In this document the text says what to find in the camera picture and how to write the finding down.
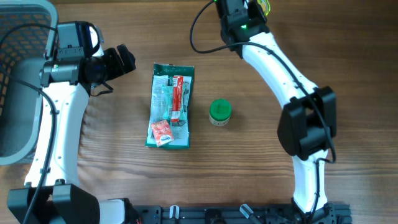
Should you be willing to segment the light green sachet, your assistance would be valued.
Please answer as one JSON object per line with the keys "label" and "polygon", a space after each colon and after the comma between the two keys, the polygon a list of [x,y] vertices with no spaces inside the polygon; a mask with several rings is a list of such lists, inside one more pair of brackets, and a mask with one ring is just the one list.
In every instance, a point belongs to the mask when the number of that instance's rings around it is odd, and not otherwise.
{"label": "light green sachet", "polygon": [[189,89],[186,83],[182,84],[181,87],[181,102],[178,103],[180,109],[178,110],[179,114],[173,115],[173,105],[174,105],[174,86],[162,85],[162,94],[164,96],[164,107],[165,111],[163,113],[163,119],[172,120],[172,122],[186,121],[188,119],[187,115],[187,106],[189,99]]}

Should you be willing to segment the green glove package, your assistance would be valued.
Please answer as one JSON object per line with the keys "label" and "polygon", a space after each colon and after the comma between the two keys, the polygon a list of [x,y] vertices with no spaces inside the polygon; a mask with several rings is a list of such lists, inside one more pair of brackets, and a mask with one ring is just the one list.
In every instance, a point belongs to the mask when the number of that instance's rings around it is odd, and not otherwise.
{"label": "green glove package", "polygon": [[171,127],[174,140],[168,144],[160,146],[160,148],[188,149],[190,147],[189,107],[194,84],[195,67],[158,63],[154,64],[152,74],[149,127],[147,129],[147,138],[145,143],[145,146],[147,147],[157,147],[150,125],[156,121],[163,120],[162,116],[165,111],[165,100],[162,94],[162,85],[173,86],[174,76],[183,76],[183,82],[188,85],[188,119],[186,121],[179,122],[171,122],[171,120],[166,119]]}

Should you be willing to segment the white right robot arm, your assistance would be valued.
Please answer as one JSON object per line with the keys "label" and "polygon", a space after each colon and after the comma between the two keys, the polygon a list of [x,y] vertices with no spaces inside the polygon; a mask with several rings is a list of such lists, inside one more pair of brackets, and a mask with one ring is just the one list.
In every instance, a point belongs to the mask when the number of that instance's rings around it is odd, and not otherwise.
{"label": "white right robot arm", "polygon": [[293,201],[307,222],[319,218],[327,204],[324,166],[335,159],[336,96],[318,87],[285,56],[266,25],[257,1],[216,1],[221,38],[268,84],[281,108],[277,136],[292,157],[295,175]]}

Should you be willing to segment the red sachet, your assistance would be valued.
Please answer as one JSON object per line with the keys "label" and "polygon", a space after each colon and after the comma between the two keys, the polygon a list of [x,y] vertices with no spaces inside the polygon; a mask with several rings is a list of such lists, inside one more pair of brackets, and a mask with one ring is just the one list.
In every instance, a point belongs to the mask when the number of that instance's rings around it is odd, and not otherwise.
{"label": "red sachet", "polygon": [[173,100],[171,122],[178,122],[180,119],[180,110],[182,106],[183,95],[183,76],[173,77]]}

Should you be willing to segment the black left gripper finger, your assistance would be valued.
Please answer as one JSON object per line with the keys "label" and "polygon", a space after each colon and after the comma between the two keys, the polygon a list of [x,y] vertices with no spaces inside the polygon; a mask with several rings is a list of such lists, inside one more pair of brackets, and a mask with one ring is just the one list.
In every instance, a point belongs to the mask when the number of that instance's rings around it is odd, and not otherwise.
{"label": "black left gripper finger", "polygon": [[119,56],[123,63],[123,72],[129,73],[136,69],[136,59],[135,56],[127,49],[124,44],[117,46],[117,50],[119,51]]}
{"label": "black left gripper finger", "polygon": [[122,47],[108,48],[104,51],[104,64],[106,65],[106,80],[113,80],[124,75],[124,63],[120,56]]}

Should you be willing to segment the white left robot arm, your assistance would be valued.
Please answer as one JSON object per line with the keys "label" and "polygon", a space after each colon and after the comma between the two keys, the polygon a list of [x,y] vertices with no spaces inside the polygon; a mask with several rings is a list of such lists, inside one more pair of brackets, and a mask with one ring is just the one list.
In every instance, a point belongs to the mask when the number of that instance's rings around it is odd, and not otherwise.
{"label": "white left robot arm", "polygon": [[56,58],[44,63],[36,92],[42,97],[34,161],[23,189],[7,205],[21,223],[139,223],[127,198],[99,201],[79,186],[77,157],[83,114],[94,84],[135,69],[125,45],[103,50],[97,28],[69,22],[55,28]]}

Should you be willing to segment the yellow oil bottle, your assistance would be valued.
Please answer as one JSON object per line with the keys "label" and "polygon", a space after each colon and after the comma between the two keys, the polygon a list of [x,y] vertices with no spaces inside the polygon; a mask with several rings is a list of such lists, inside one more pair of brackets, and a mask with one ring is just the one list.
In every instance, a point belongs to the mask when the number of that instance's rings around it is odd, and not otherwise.
{"label": "yellow oil bottle", "polygon": [[271,11],[271,4],[269,0],[257,0],[257,2],[262,7],[264,15],[267,17]]}

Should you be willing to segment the orange tissue pack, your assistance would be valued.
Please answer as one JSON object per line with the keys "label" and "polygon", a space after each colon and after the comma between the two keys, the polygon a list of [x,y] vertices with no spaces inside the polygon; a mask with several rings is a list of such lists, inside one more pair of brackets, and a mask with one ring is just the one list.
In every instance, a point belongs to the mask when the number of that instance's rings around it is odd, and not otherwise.
{"label": "orange tissue pack", "polygon": [[166,119],[156,121],[150,125],[157,147],[168,144],[174,140],[171,127]]}

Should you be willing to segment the green lid jar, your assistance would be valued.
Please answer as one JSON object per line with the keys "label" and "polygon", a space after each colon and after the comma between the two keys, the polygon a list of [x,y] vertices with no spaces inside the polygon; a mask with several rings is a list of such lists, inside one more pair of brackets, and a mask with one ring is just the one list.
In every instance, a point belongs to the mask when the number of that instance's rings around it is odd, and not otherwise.
{"label": "green lid jar", "polygon": [[229,122],[232,114],[232,106],[226,99],[213,101],[209,109],[209,120],[215,126],[224,126]]}

